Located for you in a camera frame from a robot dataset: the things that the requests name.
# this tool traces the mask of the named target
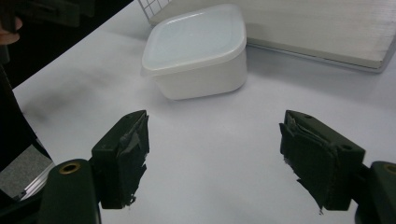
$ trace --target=plastic container lid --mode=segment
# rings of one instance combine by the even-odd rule
[[[142,75],[188,71],[235,58],[247,35],[238,6],[222,4],[173,17],[151,32],[142,59]]]

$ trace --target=white tabletop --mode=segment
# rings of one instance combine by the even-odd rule
[[[147,109],[148,170],[137,201],[102,210],[103,223],[354,223],[323,211],[279,153],[287,109],[316,117],[367,150],[364,163],[396,162],[396,58],[367,74],[247,48],[248,77],[237,91],[166,99],[140,76],[151,31],[135,1],[15,94],[59,164],[91,157],[125,114]]]

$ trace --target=metal grid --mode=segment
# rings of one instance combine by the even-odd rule
[[[139,4],[143,9],[148,20],[161,11],[172,0],[139,0]]]

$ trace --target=wooden board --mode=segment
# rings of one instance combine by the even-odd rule
[[[373,69],[394,51],[392,0],[173,0],[149,21],[222,3],[241,7],[249,44]]]

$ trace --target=white plastic container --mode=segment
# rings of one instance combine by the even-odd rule
[[[142,75],[153,77],[169,99],[234,91],[247,78],[247,35],[240,9],[223,4],[159,23],[142,59]]]

